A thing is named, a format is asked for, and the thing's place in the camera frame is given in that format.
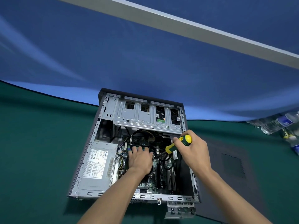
yellow and green screwdriver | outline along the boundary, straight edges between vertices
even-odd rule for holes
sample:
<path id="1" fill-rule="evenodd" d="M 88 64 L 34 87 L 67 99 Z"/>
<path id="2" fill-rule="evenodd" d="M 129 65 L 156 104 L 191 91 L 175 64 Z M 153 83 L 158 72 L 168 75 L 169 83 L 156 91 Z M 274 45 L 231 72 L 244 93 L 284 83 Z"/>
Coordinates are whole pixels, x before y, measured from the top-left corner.
<path id="1" fill-rule="evenodd" d="M 189 146 L 191 143 L 192 143 L 192 139 L 191 139 L 191 136 L 186 134 L 184 136 L 181 136 L 179 138 L 179 140 L 185 145 L 185 146 Z M 171 145 L 169 146 L 166 146 L 165 148 L 165 152 L 157 155 L 157 156 L 161 156 L 163 154 L 172 154 L 175 150 L 177 150 L 178 148 L 174 145 L 174 143 L 172 143 Z"/>

green tablecloth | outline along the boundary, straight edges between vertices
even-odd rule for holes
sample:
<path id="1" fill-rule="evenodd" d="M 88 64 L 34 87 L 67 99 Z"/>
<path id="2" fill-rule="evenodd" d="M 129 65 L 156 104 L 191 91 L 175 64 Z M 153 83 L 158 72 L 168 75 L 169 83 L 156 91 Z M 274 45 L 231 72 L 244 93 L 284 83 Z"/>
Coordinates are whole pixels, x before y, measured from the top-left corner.
<path id="1" fill-rule="evenodd" d="M 0 223 L 77 222 L 91 201 L 66 195 L 96 110 L 0 82 Z M 188 126 L 245 148 L 271 221 L 299 223 L 299 157 L 278 135 L 246 123 L 188 121 Z M 123 223 L 216 223 L 201 217 L 164 220 L 165 211 L 132 204 Z"/>

open computer tower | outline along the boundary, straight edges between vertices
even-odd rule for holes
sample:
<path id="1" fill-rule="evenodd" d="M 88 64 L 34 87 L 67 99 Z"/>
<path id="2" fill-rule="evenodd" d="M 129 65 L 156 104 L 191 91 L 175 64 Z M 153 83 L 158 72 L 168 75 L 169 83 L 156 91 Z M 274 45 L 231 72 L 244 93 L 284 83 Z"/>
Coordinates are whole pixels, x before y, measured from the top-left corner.
<path id="1" fill-rule="evenodd" d="M 188 129 L 184 105 L 102 89 L 99 109 L 74 174 L 69 196 L 97 199 L 128 169 L 128 151 L 149 147 L 154 155 Z M 193 217 L 199 203 L 196 177 L 179 152 L 153 158 L 153 168 L 131 202 L 165 204 L 166 219 Z"/>

blue backdrop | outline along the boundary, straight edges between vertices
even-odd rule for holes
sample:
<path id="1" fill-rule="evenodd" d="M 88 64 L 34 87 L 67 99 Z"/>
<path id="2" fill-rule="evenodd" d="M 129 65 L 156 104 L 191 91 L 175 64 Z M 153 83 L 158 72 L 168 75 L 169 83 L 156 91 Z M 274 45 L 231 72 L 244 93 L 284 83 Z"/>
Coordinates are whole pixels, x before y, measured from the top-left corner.
<path id="1" fill-rule="evenodd" d="M 128 0 L 299 54 L 299 0 Z M 299 107 L 299 70 L 57 0 L 0 0 L 0 79 L 98 104 L 102 88 L 183 102 L 188 119 Z"/>

white metal beam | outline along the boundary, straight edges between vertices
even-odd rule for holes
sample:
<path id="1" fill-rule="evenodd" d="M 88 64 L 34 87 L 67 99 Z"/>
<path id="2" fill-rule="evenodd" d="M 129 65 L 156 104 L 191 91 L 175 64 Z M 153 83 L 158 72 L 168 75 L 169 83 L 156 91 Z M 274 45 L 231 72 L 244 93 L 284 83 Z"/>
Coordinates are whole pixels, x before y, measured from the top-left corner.
<path id="1" fill-rule="evenodd" d="M 156 29 L 299 69 L 299 55 L 125 0 L 61 0 Z"/>

